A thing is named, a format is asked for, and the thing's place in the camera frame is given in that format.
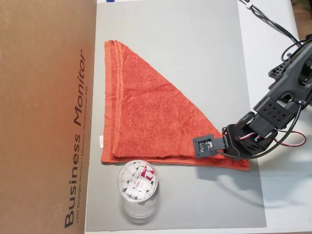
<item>white table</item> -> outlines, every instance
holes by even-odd
[[[292,41],[258,18],[239,0],[246,74],[251,108],[267,93],[273,82],[268,71],[277,66],[280,55]],[[298,37],[290,0],[255,0],[254,4],[270,19],[278,22]],[[295,129],[311,139],[311,108],[301,114]],[[201,233],[274,233],[312,231],[312,145],[300,148],[279,147],[260,158],[260,174],[267,220],[266,228],[194,229],[120,231],[128,234],[201,234]]]

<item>black metal bracket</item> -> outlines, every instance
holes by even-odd
[[[196,158],[216,155],[215,150],[225,149],[223,138],[214,138],[213,134],[193,138]]]

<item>towel tag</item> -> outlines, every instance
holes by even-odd
[[[101,149],[103,148],[103,141],[103,136],[99,136],[99,145]]]
[[[151,175],[151,177],[148,176],[148,172],[146,171],[146,166],[145,166],[140,176],[136,180],[135,188],[137,188],[139,191],[144,192],[144,193],[150,190],[152,188],[151,180],[154,176],[154,171],[151,171],[149,175]]]

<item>clear plastic container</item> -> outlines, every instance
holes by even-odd
[[[152,184],[154,185],[154,189],[152,191],[146,192],[146,195],[143,199],[138,199],[137,197],[132,197],[131,195],[126,193],[125,188],[122,187],[122,183],[124,182],[125,178],[123,175],[129,172],[128,167],[133,167],[135,163],[146,164],[146,168],[149,166],[149,170],[152,169],[151,173],[154,173],[153,177],[155,177]],[[117,186],[121,194],[121,201],[120,206],[121,209],[124,211],[125,217],[132,223],[136,224],[144,224],[149,222],[156,214],[159,206],[159,199],[158,199],[158,182],[159,177],[156,169],[150,163],[142,161],[142,160],[133,160],[125,164],[118,174],[117,179]]]

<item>plastic cup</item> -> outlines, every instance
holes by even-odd
[[[125,193],[125,189],[122,188],[122,175],[128,170],[128,166],[134,163],[146,163],[146,165],[150,166],[154,171],[155,176],[155,188],[151,191],[144,199],[138,200],[133,198]],[[158,209],[158,182],[159,177],[156,169],[150,163],[142,161],[142,160],[133,160],[126,163],[121,170],[119,171],[118,178],[117,178],[117,187],[119,189],[121,195],[120,206],[124,211],[125,217],[131,221],[132,223],[136,224],[143,224],[149,222],[153,216],[156,214]]]

